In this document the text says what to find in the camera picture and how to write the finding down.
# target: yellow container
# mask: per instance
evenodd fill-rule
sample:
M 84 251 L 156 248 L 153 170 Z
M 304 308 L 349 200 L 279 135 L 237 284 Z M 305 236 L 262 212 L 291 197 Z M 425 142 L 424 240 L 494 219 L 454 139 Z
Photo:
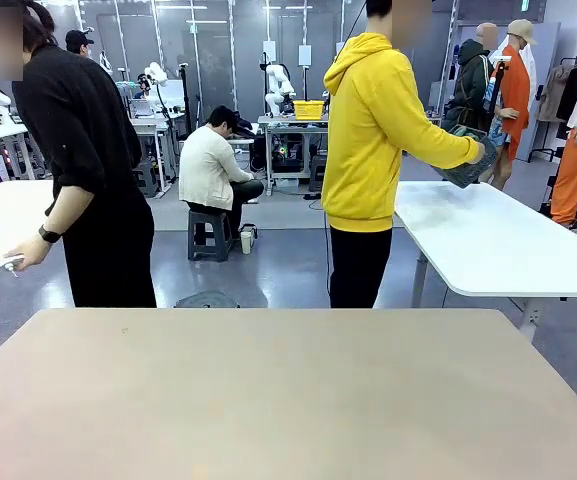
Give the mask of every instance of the yellow container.
M 321 120 L 324 113 L 323 100 L 295 100 L 297 120 Z

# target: stool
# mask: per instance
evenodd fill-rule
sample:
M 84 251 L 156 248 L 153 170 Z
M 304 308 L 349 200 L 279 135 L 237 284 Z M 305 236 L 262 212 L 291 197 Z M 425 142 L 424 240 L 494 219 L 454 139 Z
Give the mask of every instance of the stool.
M 214 245 L 197 245 L 195 243 L 195 226 L 205 229 L 206 223 L 212 225 L 212 232 L 205 232 L 205 238 L 212 238 Z M 225 213 L 210 215 L 193 210 L 188 212 L 188 260 L 194 260 L 197 253 L 215 255 L 218 262 L 228 260 L 228 252 L 232 248 L 234 239 L 230 234 L 230 222 Z
M 321 192 L 321 189 L 324 185 L 326 160 L 328 160 L 328 157 L 325 155 L 316 155 L 312 157 L 310 162 L 310 185 L 308 186 L 309 192 Z

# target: man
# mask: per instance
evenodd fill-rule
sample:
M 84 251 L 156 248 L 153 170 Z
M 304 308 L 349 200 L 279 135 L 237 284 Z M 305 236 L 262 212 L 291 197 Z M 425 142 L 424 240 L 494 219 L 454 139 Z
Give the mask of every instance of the man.
M 372 308 L 390 255 L 402 151 L 440 167 L 477 163 L 483 145 L 430 123 L 412 66 L 396 48 L 430 16 L 431 0 L 367 0 L 366 32 L 326 73 L 331 93 L 323 206 L 330 222 L 333 308 Z
M 530 76 L 519 52 L 526 46 L 536 45 L 533 26 L 528 20 L 515 20 L 508 25 L 508 45 L 502 55 L 510 57 L 508 69 L 501 81 L 500 95 L 497 97 L 495 117 L 488 137 L 497 147 L 498 159 L 495 166 L 481 176 L 487 182 L 492 177 L 492 186 L 503 190 L 512 175 L 512 162 L 517 156 L 521 135 L 528 127 L 530 112 Z M 491 100 L 492 84 L 486 92 L 486 100 Z
M 66 34 L 66 50 L 90 58 L 91 49 L 88 45 L 94 45 L 95 42 L 86 37 L 84 32 L 71 30 Z
M 233 238 L 239 238 L 242 205 L 264 191 L 259 180 L 239 168 L 226 141 L 236 127 L 235 112 L 223 105 L 215 108 L 208 123 L 184 143 L 179 171 L 180 198 L 197 212 L 226 212 Z M 198 237 L 198 242 L 205 240 L 200 232 Z
M 455 83 L 455 98 L 450 102 L 442 127 L 451 131 L 456 125 L 465 125 L 485 130 L 486 110 L 484 95 L 493 72 L 488 60 L 490 50 L 484 50 L 484 32 L 496 29 L 493 23 L 482 23 L 477 27 L 474 40 L 466 40 L 459 50 L 459 76 Z

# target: black shirt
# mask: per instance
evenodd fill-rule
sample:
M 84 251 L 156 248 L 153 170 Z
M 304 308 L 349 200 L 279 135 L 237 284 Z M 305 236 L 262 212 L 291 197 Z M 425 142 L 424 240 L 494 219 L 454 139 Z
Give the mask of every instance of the black shirt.
M 50 163 L 55 198 L 65 186 L 133 190 L 141 145 L 110 76 L 56 46 L 36 50 L 23 74 L 13 83 L 17 110 Z

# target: woman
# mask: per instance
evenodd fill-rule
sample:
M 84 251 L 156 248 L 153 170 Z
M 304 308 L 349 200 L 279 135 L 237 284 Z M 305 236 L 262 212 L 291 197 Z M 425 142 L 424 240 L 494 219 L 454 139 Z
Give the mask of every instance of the woman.
M 48 10 L 34 1 L 16 6 L 24 67 L 13 93 L 50 162 L 55 201 L 38 232 L 10 255 L 24 255 L 17 270 L 25 270 L 63 237 L 77 307 L 156 307 L 154 222 L 132 173 L 141 146 L 119 92 L 95 62 L 57 47 Z

